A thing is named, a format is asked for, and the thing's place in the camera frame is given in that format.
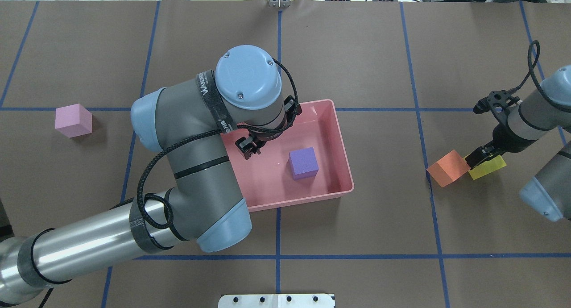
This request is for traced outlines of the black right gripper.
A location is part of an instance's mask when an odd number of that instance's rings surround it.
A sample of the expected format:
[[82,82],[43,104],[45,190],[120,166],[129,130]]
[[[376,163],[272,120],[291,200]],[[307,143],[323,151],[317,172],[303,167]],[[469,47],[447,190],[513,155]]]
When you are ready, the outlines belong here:
[[470,168],[492,160],[499,153],[520,153],[535,142],[516,134],[508,125],[508,116],[512,112],[518,115],[516,105],[520,99],[518,96],[513,96],[514,93],[515,90],[492,91],[475,104],[474,113],[480,115],[491,111],[498,125],[492,131],[492,140],[489,143],[479,146],[465,157]]

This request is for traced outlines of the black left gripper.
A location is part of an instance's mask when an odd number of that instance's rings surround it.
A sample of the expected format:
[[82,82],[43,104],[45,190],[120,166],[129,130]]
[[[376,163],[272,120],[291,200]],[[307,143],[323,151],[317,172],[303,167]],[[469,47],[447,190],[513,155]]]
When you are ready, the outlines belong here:
[[241,123],[238,129],[246,129],[248,137],[241,137],[235,141],[238,150],[243,154],[245,160],[249,160],[253,155],[260,154],[261,148],[267,142],[280,137],[283,132],[294,125],[297,116],[302,113],[302,107],[298,102],[298,95],[289,95],[284,99],[283,107],[277,117],[265,125],[252,125]]

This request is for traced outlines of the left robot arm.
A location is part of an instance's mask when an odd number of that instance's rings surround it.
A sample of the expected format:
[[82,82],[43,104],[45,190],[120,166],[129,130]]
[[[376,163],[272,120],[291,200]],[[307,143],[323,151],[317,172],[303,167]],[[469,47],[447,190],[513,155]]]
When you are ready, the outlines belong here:
[[147,254],[195,240],[213,253],[245,239],[252,223],[222,134],[243,158],[293,126],[302,112],[293,78],[265,50],[240,45],[216,68],[137,99],[131,124],[157,155],[135,196],[114,208],[33,236],[1,243],[1,306]]

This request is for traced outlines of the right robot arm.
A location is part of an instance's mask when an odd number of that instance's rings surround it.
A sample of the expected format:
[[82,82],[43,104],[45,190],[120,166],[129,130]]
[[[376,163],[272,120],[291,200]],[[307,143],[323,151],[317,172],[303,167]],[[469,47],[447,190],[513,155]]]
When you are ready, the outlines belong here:
[[[520,153],[561,127],[570,131],[570,66],[544,79],[525,99],[515,90],[493,91],[480,99],[473,112],[492,112],[498,124],[492,140],[465,159],[471,169],[505,153]],[[551,222],[570,219],[570,143],[559,150],[519,192],[521,200]]]

